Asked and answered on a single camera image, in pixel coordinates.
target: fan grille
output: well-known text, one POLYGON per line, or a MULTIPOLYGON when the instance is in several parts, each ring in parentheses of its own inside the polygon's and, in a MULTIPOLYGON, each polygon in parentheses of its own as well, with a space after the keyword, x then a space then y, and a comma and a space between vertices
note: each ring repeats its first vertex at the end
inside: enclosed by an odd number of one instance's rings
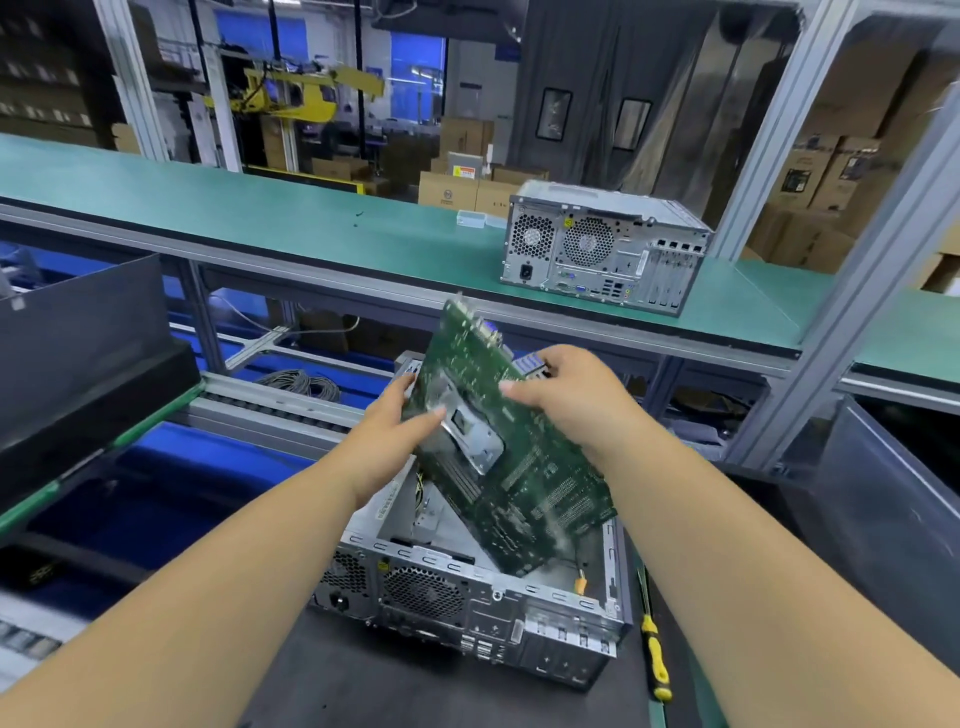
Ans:
POLYGON ((613 250, 610 226, 596 217, 578 220, 564 235, 564 254, 576 265, 594 266, 613 250))
POLYGON ((337 551, 321 583, 345 592, 362 594, 367 590, 367 570, 356 556, 337 551))
POLYGON ((456 584, 417 567, 391 570, 384 579, 384 590, 396 606, 429 619, 451 621, 466 602, 456 584))
POLYGON ((514 223, 510 242, 521 255, 547 258, 553 246, 553 233, 549 218, 524 213, 514 223))

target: green circuit board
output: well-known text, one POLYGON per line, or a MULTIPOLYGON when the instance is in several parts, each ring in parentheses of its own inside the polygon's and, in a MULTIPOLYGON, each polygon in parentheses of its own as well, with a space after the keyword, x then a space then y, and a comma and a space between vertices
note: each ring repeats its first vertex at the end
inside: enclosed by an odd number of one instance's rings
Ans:
MULTIPOLYGON (((420 466, 505 573, 523 576, 616 515, 603 477, 542 412, 503 397, 521 380, 498 331, 462 299, 446 303, 409 418, 442 404, 443 426, 418 449, 420 466)), ((540 372, 533 376, 542 376, 540 372)))

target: hand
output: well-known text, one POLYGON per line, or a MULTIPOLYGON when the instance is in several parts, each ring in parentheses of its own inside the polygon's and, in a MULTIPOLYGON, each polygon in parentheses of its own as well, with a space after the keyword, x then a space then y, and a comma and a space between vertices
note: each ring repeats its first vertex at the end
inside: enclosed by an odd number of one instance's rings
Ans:
POLYGON ((511 400, 542 409, 601 472, 608 455, 627 447, 634 425, 652 423, 610 367, 586 349, 540 352, 553 377, 500 382, 511 400))
POLYGON ((407 387, 413 375, 395 379, 380 398, 367 407, 363 420, 324 461, 333 458, 345 474, 356 497, 356 507, 366 505, 374 493, 400 472, 414 448, 444 419, 438 409, 400 421, 407 387))

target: green workbench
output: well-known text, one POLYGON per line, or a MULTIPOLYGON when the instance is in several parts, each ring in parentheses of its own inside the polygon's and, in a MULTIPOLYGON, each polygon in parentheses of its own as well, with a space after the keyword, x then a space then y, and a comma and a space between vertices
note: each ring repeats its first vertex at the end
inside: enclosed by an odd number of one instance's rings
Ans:
MULTIPOLYGON (((0 201, 781 350, 799 347, 829 283, 807 271, 709 259, 683 315, 671 318, 505 285, 499 281, 503 231, 458 227, 449 210, 3 134, 0 201)), ((960 382, 953 356, 960 351, 958 310, 956 300, 904 292, 895 314, 875 327, 864 355, 874 366, 960 382), (921 313, 924 322, 902 325, 921 313)))

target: screwdriver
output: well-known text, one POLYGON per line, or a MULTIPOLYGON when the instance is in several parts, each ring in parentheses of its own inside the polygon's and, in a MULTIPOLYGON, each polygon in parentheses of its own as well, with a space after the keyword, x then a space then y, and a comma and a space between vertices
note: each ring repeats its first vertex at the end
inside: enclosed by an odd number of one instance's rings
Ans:
POLYGON ((650 607, 646 567, 636 570, 636 578, 640 580, 640 592, 643 595, 643 623, 640 625, 640 633, 643 635, 643 651, 647 658, 647 685, 654 699, 666 705, 673 700, 673 691, 670 689, 670 673, 663 661, 660 630, 654 623, 653 609, 650 607))

